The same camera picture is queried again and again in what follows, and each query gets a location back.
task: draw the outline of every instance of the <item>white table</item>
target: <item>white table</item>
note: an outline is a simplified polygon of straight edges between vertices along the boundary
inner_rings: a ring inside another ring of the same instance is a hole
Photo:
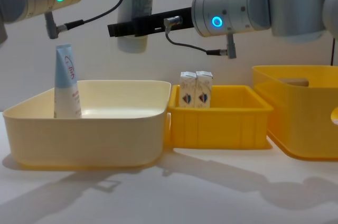
[[[337,224],[338,163],[176,150],[137,170],[27,171],[0,118],[0,224]]]

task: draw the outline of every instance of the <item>yellow storage box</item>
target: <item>yellow storage box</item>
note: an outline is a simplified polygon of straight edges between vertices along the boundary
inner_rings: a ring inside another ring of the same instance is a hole
[[[285,83],[308,81],[308,86]],[[338,160],[338,67],[253,68],[255,91],[273,107],[268,134],[288,155]]]
[[[213,86],[211,108],[180,108],[174,86],[171,143],[179,148],[267,149],[267,120],[273,110],[247,86]]]

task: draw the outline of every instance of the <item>white wall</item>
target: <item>white wall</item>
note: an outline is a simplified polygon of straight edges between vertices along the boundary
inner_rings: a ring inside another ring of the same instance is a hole
[[[57,23],[87,19],[110,8],[117,0],[83,0],[55,12]],[[192,0],[154,0],[153,13],[184,8]],[[326,34],[307,45],[290,45],[270,31],[235,35],[238,58],[208,57],[170,45],[164,34],[149,37],[144,54],[119,51],[108,35],[112,13],[94,23],[48,39],[43,16],[7,26],[9,39],[0,50],[0,110],[53,87],[55,45],[71,43],[79,79],[154,79],[177,83],[181,71],[208,70],[216,84],[250,84],[251,67],[259,64],[329,64],[332,38]],[[194,29],[172,32],[171,37],[208,49],[224,48],[225,37],[203,39]]]

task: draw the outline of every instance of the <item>cream plastic bin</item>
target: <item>cream plastic bin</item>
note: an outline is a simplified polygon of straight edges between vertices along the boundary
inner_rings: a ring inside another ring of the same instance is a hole
[[[171,84],[79,81],[83,119],[54,119],[51,89],[4,111],[13,157],[33,167],[141,166],[163,148]]]

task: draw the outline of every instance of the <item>cream tube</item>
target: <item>cream tube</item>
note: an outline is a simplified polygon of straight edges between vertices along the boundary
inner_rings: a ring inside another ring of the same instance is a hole
[[[57,46],[54,118],[81,118],[80,96],[70,44]]]

